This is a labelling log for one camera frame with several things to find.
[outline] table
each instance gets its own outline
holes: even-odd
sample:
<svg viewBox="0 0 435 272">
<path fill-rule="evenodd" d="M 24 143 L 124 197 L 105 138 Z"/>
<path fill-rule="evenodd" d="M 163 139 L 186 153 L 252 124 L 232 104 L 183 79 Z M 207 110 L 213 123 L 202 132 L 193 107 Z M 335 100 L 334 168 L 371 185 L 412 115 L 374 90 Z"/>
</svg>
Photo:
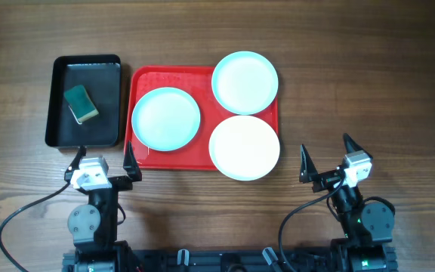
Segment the table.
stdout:
<svg viewBox="0 0 435 272">
<path fill-rule="evenodd" d="M 120 194 L 128 219 L 119 239 L 133 249 L 276 247 L 284 216 L 318 197 L 298 181 L 300 144 L 327 171 L 348 132 L 375 157 L 362 194 L 396 206 L 400 270 L 435 271 L 435 2 L 0 0 L 0 223 L 61 187 L 74 157 L 44 142 L 57 57 L 117 54 L 128 84 L 143 65 L 213 66 L 240 50 L 279 73 L 278 165 L 248 183 L 144 171 Z M 120 175 L 122 144 L 89 154 Z M 86 201 L 69 188 L 19 215 L 3 235 L 8 250 L 31 271 L 59 271 L 73 250 L 67 217 Z M 290 220 L 285 244 L 326 246 L 343 235 L 320 203 Z M 0 251 L 3 270 L 15 268 Z"/>
</svg>

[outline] wooden table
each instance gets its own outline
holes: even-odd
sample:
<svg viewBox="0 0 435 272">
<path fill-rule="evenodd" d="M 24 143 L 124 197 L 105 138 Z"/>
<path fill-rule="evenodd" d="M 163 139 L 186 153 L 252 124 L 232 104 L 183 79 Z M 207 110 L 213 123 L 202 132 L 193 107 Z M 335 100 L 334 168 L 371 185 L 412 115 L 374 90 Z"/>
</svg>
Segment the wooden table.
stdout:
<svg viewBox="0 0 435 272">
<path fill-rule="evenodd" d="M 248 50 L 279 72 L 276 168 L 254 182 L 144 171 L 121 193 L 119 239 L 133 249 L 276 247 L 284 216 L 318 197 L 298 182 L 300 144 L 325 171 L 340 162 L 348 132 L 376 158 L 363 195 L 396 206 L 400 270 L 435 271 L 434 2 L 73 2 L 0 0 L 0 223 L 61 187 L 75 155 L 44 142 L 57 57 L 117 54 L 130 75 L 148 64 L 212 66 Z M 122 142 L 90 154 L 123 173 Z M 67 189 L 24 212 L 5 229 L 6 246 L 31 271 L 59 271 L 73 250 L 67 217 L 86 202 Z M 320 203 L 290 220 L 285 244 L 326 246 L 343 235 Z M 0 271 L 14 269 L 0 251 Z"/>
</svg>

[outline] sponge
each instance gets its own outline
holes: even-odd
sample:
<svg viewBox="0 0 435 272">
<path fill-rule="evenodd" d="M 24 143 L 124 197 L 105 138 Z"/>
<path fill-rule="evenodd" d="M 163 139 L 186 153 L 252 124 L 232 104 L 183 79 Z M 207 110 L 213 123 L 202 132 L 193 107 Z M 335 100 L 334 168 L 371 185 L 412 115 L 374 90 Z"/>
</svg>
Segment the sponge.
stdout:
<svg viewBox="0 0 435 272">
<path fill-rule="evenodd" d="M 90 97 L 83 85 L 77 85 L 63 93 L 78 124 L 98 115 L 98 110 L 91 102 Z"/>
</svg>

